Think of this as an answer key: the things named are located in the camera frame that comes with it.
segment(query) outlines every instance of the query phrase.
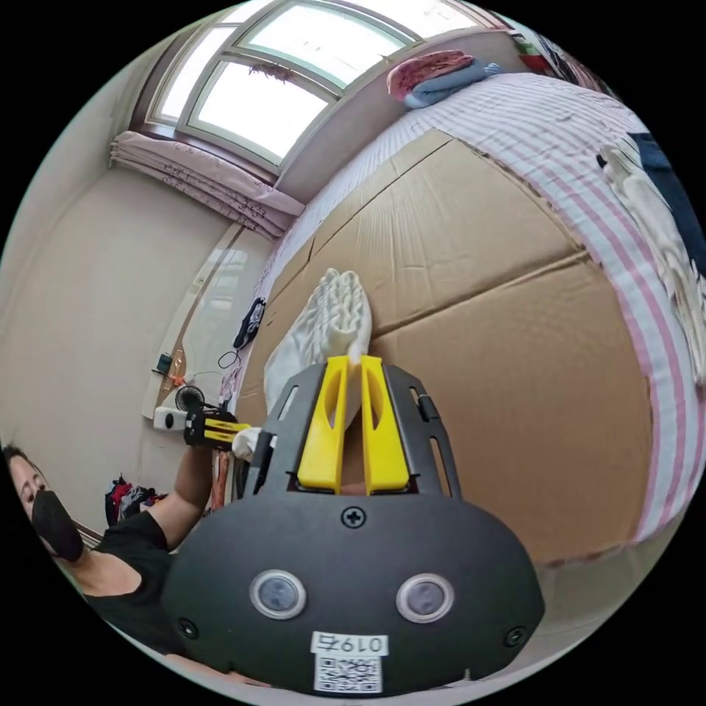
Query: cardboard box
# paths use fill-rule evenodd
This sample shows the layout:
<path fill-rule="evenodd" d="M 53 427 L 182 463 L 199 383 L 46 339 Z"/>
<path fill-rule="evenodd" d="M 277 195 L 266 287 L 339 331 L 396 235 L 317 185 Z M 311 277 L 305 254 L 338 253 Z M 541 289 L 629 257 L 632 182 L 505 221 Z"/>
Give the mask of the cardboard box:
<path fill-rule="evenodd" d="M 464 497 L 538 562 L 632 538 L 652 444 L 648 382 L 616 295 L 529 186 L 426 132 L 341 202 L 274 287 L 237 405 L 265 419 L 266 360 L 327 268 L 353 270 L 370 353 L 417 376 L 446 426 Z M 363 477 L 360 418 L 344 480 Z"/>

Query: blue cloth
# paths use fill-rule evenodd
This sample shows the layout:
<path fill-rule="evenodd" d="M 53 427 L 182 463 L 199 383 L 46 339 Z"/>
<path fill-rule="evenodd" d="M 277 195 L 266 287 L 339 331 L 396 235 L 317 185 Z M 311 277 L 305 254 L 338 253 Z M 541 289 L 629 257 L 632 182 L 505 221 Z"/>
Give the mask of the blue cloth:
<path fill-rule="evenodd" d="M 699 273 L 706 277 L 706 238 L 682 183 L 671 168 L 667 156 L 649 132 L 631 133 L 630 137 L 640 150 L 642 169 L 671 208 L 674 223 L 690 259 Z"/>
<path fill-rule="evenodd" d="M 469 66 L 458 68 L 443 76 L 435 76 L 418 83 L 410 93 L 404 97 L 404 104 L 408 108 L 426 108 L 427 106 L 443 101 L 457 91 L 487 79 L 494 74 L 500 74 L 502 69 L 495 63 L 487 66 L 476 59 Z"/>

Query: black t-shirt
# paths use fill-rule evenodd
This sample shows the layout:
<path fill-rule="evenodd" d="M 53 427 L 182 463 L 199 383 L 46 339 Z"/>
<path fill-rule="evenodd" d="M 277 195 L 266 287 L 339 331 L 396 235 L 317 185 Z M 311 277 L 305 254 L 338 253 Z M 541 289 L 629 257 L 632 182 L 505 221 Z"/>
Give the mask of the black t-shirt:
<path fill-rule="evenodd" d="M 86 596 L 88 604 L 107 622 L 163 655 L 186 657 L 160 602 L 174 557 L 162 528 L 150 513 L 138 513 L 106 530 L 95 552 L 112 554 L 142 576 L 134 593 Z"/>

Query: striped bed sheet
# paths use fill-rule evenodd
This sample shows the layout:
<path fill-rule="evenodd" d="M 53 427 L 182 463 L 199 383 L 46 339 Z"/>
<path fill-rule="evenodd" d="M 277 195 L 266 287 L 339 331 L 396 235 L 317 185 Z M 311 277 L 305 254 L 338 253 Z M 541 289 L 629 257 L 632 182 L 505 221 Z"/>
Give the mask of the striped bed sheet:
<path fill-rule="evenodd" d="M 649 485 L 633 541 L 645 540 L 684 509 L 701 479 L 706 395 L 694 387 L 686 339 L 649 248 L 596 163 L 602 144 L 646 131 L 622 103 L 547 76 L 505 74 L 406 113 L 309 203 L 265 265 L 255 296 L 267 297 L 289 259 L 352 189 L 431 128 L 470 143 L 528 181 L 582 239 L 615 288 L 651 391 Z M 241 368 L 234 399 L 242 381 Z"/>

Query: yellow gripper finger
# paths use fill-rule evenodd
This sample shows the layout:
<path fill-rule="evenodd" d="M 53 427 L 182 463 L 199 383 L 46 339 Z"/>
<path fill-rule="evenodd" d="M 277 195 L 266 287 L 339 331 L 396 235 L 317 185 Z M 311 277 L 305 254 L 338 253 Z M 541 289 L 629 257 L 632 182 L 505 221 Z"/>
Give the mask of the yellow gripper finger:
<path fill-rule="evenodd" d="M 212 429 L 220 429 L 222 432 L 231 432 L 234 435 L 238 432 L 242 432 L 243 429 L 250 428 L 249 424 L 239 424 L 236 421 L 225 421 L 223 419 L 211 419 L 208 417 L 204 420 L 204 425 Z"/>
<path fill-rule="evenodd" d="M 210 432 L 208 429 L 204 432 L 204 439 L 213 439 L 214 441 L 223 441 L 225 443 L 233 443 L 235 434 L 233 432 Z"/>
<path fill-rule="evenodd" d="M 340 493 L 346 434 L 348 356 L 329 358 L 296 478 L 304 488 Z"/>
<path fill-rule="evenodd" d="M 364 355 L 360 365 L 363 383 L 363 462 L 367 494 L 404 490 L 410 481 L 410 472 L 404 458 L 382 361 Z"/>

